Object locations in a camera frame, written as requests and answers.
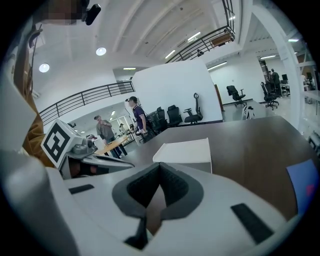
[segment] white pillar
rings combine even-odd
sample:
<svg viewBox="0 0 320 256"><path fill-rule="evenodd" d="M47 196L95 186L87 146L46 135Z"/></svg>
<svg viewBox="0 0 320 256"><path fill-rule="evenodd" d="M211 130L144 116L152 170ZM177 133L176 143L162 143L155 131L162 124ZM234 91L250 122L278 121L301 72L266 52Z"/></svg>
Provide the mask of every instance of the white pillar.
<svg viewBox="0 0 320 256"><path fill-rule="evenodd" d="M283 65L290 85L290 123L296 129L298 129L302 116L301 109L304 107L304 101L303 97L301 97L301 94L303 93L303 86L300 76L300 68L298 67L298 60L295 55L295 51L291 43L288 42L287 35L278 23L278 21L264 6L262 6L261 4L254 4L252 7L252 13L258 18L258 20L263 24L265 29L272 37L279 52L280 59L283 61Z"/></svg>

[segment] black t-shirt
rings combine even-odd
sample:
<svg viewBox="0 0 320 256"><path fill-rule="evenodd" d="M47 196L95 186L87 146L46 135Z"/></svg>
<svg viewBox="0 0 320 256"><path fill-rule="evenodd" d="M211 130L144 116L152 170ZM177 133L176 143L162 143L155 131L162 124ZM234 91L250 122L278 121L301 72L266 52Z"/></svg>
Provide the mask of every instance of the black t-shirt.
<svg viewBox="0 0 320 256"><path fill-rule="evenodd" d="M144 125L142 123L142 119L141 119L141 115L144 115L144 118L146 118L145 112L143 111L143 109L140 106L135 106L134 109L132 110L134 117L136 119L136 122L138 124L138 128L140 130L142 130L144 128Z"/></svg>

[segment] blue object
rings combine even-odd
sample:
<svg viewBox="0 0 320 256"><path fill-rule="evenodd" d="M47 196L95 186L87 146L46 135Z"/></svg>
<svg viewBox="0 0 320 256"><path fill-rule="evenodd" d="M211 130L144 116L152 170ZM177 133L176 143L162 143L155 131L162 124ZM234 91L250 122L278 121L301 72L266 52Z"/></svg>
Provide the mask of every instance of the blue object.
<svg viewBox="0 0 320 256"><path fill-rule="evenodd" d="M298 214L308 208L319 183L318 170L311 159L286 168L289 173L296 197Z"/></svg>

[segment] gray shirt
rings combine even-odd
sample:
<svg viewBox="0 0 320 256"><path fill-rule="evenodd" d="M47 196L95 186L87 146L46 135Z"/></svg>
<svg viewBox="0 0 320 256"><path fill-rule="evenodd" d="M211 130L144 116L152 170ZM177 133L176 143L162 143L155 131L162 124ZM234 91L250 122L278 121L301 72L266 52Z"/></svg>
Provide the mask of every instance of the gray shirt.
<svg viewBox="0 0 320 256"><path fill-rule="evenodd" d="M109 140L115 136L110 126L103 125L100 123L96 124L96 134L98 136L102 135L106 140Z"/></svg>

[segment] black rubber pad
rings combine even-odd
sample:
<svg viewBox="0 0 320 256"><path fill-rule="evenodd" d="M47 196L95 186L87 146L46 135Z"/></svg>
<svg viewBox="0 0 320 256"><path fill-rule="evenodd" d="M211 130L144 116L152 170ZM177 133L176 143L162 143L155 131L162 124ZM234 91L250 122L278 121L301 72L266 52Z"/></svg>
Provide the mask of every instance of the black rubber pad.
<svg viewBox="0 0 320 256"><path fill-rule="evenodd" d="M256 244L273 235L274 232L246 204L236 204L231 209Z"/></svg>
<svg viewBox="0 0 320 256"><path fill-rule="evenodd" d="M80 193L80 192L87 191L87 190L91 190L94 188L95 187L92 186L91 184L86 184L86 185L82 185L82 186L76 186L76 187L69 188L69 191L70 191L71 195L73 195L73 194Z"/></svg>

